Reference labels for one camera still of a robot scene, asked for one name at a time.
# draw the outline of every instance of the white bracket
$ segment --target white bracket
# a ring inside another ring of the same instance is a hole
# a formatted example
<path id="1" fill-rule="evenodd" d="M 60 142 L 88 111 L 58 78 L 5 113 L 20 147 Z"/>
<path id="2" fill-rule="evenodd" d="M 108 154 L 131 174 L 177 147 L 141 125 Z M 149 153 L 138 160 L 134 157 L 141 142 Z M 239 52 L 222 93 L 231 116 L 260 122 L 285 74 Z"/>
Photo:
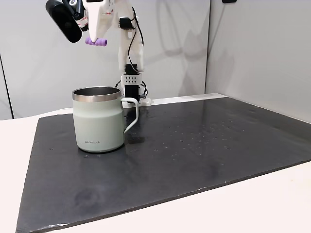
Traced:
<path id="1" fill-rule="evenodd" d="M 129 75 L 123 74 L 121 76 L 121 83 L 123 85 L 141 85 L 142 84 L 142 75 Z"/>

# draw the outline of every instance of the white wall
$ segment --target white wall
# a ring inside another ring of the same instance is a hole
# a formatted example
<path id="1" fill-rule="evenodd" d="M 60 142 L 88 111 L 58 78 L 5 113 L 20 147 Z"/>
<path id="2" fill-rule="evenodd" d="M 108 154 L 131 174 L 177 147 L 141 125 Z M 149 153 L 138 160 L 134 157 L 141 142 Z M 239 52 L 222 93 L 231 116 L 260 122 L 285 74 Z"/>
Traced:
<path id="1" fill-rule="evenodd" d="M 0 120 L 8 120 L 8 119 L 12 119 L 12 115 L 8 95 L 5 88 L 3 71 L 0 63 Z"/>
<path id="2" fill-rule="evenodd" d="M 207 92 L 311 122 L 311 1 L 238 0 L 223 7 L 211 1 Z"/>
<path id="3" fill-rule="evenodd" d="M 76 44 L 61 34 L 46 0 L 2 0 L 0 51 L 16 117 L 71 107 L 72 90 L 119 80 L 120 31 L 107 47 Z M 132 0 L 145 39 L 143 78 L 152 99 L 203 94 L 209 0 Z"/>

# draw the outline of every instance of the stainless steel rim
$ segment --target stainless steel rim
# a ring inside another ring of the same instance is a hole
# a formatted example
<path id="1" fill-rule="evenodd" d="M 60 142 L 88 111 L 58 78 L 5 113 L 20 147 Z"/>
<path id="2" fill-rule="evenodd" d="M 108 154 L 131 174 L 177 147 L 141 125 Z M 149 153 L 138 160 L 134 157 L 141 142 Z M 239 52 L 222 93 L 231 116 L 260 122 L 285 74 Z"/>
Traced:
<path id="1" fill-rule="evenodd" d="M 110 86 L 93 86 L 74 90 L 72 99 L 78 102 L 104 102 L 121 97 L 121 90 Z"/>

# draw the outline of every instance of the mug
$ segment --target mug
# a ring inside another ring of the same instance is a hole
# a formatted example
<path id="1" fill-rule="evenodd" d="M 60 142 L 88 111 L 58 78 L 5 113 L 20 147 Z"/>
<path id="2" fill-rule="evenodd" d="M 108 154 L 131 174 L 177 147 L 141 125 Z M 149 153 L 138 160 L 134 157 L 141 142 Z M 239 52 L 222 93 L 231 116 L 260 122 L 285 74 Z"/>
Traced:
<path id="1" fill-rule="evenodd" d="M 87 152 L 107 152 L 124 144 L 124 134 L 138 121 L 138 102 L 122 98 L 116 87 L 87 87 L 72 92 L 77 145 Z M 136 119 L 124 130 L 122 102 L 132 102 Z"/>

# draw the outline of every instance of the white table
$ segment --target white table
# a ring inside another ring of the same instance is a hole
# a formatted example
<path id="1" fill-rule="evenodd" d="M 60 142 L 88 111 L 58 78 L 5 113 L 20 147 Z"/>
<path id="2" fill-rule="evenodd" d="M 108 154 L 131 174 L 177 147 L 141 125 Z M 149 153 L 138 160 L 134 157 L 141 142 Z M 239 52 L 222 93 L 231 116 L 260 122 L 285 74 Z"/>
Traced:
<path id="1" fill-rule="evenodd" d="M 220 94 L 154 100 L 153 105 L 222 98 Z M 37 121 L 63 109 L 0 121 L 0 232 L 14 233 Z M 310 233 L 311 163 L 57 233 Z"/>

